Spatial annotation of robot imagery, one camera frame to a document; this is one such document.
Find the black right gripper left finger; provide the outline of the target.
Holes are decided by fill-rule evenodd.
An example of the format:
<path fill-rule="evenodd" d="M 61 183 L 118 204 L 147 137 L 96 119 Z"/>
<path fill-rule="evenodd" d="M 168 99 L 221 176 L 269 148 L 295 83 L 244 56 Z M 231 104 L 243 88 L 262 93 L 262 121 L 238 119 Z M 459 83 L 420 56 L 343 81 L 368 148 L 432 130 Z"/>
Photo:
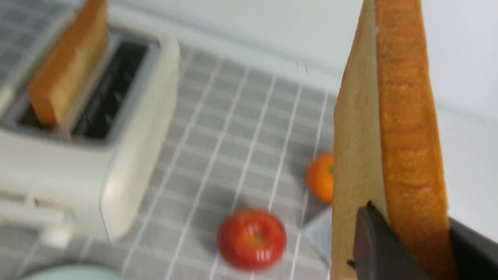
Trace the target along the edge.
<path fill-rule="evenodd" d="M 353 257 L 358 280 L 430 280 L 372 202 L 356 213 Z"/>

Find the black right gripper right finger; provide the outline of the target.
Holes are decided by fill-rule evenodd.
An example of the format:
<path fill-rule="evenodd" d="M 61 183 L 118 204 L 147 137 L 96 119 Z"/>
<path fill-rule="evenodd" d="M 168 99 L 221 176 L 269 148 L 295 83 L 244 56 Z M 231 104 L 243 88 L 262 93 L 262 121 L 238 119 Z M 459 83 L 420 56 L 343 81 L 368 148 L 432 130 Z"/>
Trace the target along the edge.
<path fill-rule="evenodd" d="M 498 245 L 454 218 L 450 239 L 456 268 L 461 280 L 497 280 Z"/>

